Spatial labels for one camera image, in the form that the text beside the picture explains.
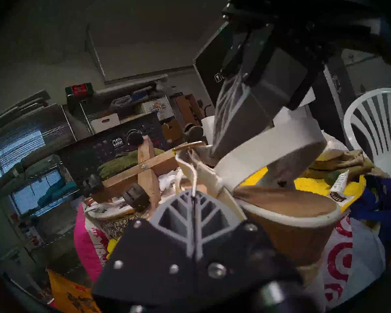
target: white plastic chair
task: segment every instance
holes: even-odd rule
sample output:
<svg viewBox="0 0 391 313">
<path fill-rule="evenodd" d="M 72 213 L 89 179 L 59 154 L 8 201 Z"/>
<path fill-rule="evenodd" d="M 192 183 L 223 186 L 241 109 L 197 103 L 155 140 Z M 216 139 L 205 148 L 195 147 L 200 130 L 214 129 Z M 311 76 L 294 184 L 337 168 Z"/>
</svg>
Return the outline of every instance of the white plastic chair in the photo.
<svg viewBox="0 0 391 313">
<path fill-rule="evenodd" d="M 386 95 L 387 109 L 384 106 L 383 94 Z M 366 126 L 356 116 L 359 113 Z M 371 148 L 375 166 L 391 177 L 391 89 L 376 89 L 357 98 L 347 109 L 343 125 L 354 149 L 362 148 L 356 141 L 352 125 L 364 134 Z"/>
</svg>

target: screw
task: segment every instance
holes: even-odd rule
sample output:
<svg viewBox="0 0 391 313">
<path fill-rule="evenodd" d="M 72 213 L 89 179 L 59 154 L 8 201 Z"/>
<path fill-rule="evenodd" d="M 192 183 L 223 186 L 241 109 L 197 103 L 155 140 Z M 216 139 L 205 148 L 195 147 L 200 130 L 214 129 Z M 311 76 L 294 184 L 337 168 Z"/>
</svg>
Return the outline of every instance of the screw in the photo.
<svg viewBox="0 0 391 313">
<path fill-rule="evenodd" d="M 218 262 L 211 263 L 208 266 L 208 275 L 214 279 L 220 279 L 226 276 L 226 267 Z"/>
<path fill-rule="evenodd" d="M 129 313 L 142 313 L 143 312 L 143 306 L 142 305 L 133 305 L 130 308 Z"/>
<path fill-rule="evenodd" d="M 258 230 L 258 227 L 255 225 L 255 224 L 252 224 L 252 223 L 248 223 L 245 225 L 245 230 L 247 231 L 257 231 Z"/>
<path fill-rule="evenodd" d="M 176 273 L 178 273 L 179 270 L 180 270 L 180 268 L 176 264 L 170 266 L 170 274 L 171 275 L 175 275 Z"/>
<path fill-rule="evenodd" d="M 115 264 L 113 266 L 114 269 L 121 269 L 123 267 L 123 261 L 121 260 L 116 260 Z"/>
</svg>

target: ceiling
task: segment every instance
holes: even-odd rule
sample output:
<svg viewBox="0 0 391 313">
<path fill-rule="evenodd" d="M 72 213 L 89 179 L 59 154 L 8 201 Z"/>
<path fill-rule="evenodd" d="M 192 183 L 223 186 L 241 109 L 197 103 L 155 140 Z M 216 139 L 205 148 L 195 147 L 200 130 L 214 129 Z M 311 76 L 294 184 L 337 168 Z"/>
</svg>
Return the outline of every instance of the ceiling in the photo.
<svg viewBox="0 0 391 313">
<path fill-rule="evenodd" d="M 200 42 L 217 29 L 227 0 L 17 0 L 0 25 L 0 63 L 58 63 L 84 51 L 86 28 L 100 47 Z M 6 15 L 5 9 L 0 13 Z"/>
</svg>

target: wooden stand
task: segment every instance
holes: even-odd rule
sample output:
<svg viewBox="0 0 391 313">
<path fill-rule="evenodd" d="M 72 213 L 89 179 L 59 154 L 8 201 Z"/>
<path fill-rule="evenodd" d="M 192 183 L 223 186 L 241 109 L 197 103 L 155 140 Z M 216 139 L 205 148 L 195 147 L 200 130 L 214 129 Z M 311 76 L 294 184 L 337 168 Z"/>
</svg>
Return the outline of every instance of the wooden stand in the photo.
<svg viewBox="0 0 391 313">
<path fill-rule="evenodd" d="M 138 183 L 149 195 L 151 209 L 155 210 L 161 200 L 158 176 L 178 167 L 172 149 L 155 157 L 152 141 L 149 136 L 143 137 L 138 147 L 138 165 L 129 168 L 103 181 L 104 189 L 91 197 L 103 203 L 112 197 L 120 196 L 132 183 Z"/>
</svg>

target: white storage box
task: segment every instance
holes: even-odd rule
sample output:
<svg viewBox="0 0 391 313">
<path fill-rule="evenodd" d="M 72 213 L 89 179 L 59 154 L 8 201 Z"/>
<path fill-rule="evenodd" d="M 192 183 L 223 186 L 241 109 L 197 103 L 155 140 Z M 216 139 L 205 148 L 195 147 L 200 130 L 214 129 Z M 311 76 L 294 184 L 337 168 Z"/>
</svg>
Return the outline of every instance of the white storage box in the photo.
<svg viewBox="0 0 391 313">
<path fill-rule="evenodd" d="M 92 120 L 90 124 L 93 128 L 94 133 L 99 133 L 101 131 L 119 125 L 120 121 L 119 121 L 119 117 L 117 116 L 117 113 L 114 113 L 100 119 Z"/>
</svg>

